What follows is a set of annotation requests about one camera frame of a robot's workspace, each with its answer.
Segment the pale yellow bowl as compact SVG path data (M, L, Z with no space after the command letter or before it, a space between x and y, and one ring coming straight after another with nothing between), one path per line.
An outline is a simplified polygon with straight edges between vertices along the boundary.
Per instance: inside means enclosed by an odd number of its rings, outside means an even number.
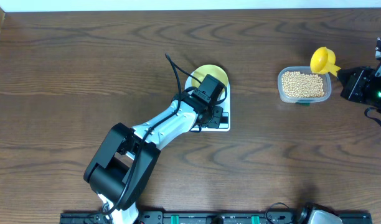
M228 87L229 84L228 76L224 69L216 65L202 65L199 68L195 69L191 75L194 78L198 79L200 82L202 82L207 75L212 75L214 78L222 82L226 87Z

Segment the yellow measuring scoop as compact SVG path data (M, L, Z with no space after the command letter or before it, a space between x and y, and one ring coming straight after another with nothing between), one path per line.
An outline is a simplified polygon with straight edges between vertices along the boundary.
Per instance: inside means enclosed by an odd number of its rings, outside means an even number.
M331 73L337 77L337 73L341 68L335 65L335 63L335 53L327 47L320 47L313 53L313 56L311 57L310 69L313 73Z

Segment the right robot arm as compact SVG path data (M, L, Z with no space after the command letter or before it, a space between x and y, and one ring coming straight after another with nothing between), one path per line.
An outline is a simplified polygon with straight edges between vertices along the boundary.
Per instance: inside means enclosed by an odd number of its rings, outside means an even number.
M370 67L340 69L337 79L343 86L341 97L367 105L365 117L374 120L381 128L381 120L369 115L371 111L381 114L381 62L376 70Z

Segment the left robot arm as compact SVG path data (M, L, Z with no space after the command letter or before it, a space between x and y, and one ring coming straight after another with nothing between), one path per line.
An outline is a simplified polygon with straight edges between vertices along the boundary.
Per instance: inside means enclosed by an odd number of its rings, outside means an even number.
M101 215L108 223L134 223L136 201L144 190L164 147L181 134L226 131L230 100L182 92L169 107L131 128L114 125L85 169L84 180L103 201Z

